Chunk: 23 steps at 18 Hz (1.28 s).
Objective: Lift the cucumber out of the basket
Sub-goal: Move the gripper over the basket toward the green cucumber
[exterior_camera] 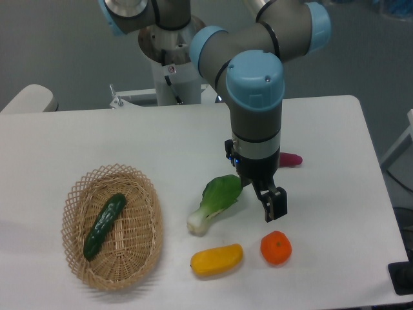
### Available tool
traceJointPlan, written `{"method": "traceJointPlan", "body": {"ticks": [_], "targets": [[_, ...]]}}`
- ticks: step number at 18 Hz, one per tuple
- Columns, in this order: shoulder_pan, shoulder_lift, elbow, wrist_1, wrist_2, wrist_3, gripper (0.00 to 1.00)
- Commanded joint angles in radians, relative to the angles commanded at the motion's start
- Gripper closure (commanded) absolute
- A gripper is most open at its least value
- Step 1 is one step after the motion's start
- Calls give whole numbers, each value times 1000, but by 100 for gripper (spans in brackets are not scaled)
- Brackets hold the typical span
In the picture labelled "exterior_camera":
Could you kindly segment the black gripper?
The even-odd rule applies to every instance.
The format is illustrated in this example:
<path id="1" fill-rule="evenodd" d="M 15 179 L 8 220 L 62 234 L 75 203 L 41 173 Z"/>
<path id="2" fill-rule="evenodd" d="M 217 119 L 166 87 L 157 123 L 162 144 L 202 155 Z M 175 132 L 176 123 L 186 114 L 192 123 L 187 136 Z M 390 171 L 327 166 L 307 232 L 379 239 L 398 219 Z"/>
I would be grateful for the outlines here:
<path id="1" fill-rule="evenodd" d="M 287 192 L 275 186 L 274 174 L 279 168 L 280 150 L 273 155 L 250 159 L 236 152 L 235 141 L 225 141 L 226 157 L 236 168 L 242 187 L 252 184 L 265 210 L 265 221 L 271 222 L 287 214 Z"/>

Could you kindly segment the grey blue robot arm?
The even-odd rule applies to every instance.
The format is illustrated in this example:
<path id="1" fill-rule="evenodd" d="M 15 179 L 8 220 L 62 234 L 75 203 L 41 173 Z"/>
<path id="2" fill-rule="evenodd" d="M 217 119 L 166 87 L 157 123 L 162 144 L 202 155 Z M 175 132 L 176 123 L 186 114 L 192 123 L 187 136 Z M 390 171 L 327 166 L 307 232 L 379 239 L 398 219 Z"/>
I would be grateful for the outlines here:
<path id="1" fill-rule="evenodd" d="M 252 26 L 230 33 L 206 26 L 189 1 L 99 2 L 116 35 L 138 32 L 150 61 L 159 105 L 198 104 L 208 83 L 230 110 L 227 158 L 242 186 L 252 185 L 270 222 L 287 213 L 287 194 L 273 177 L 279 167 L 283 63 L 324 47 L 331 36 L 317 2 L 249 1 Z"/>

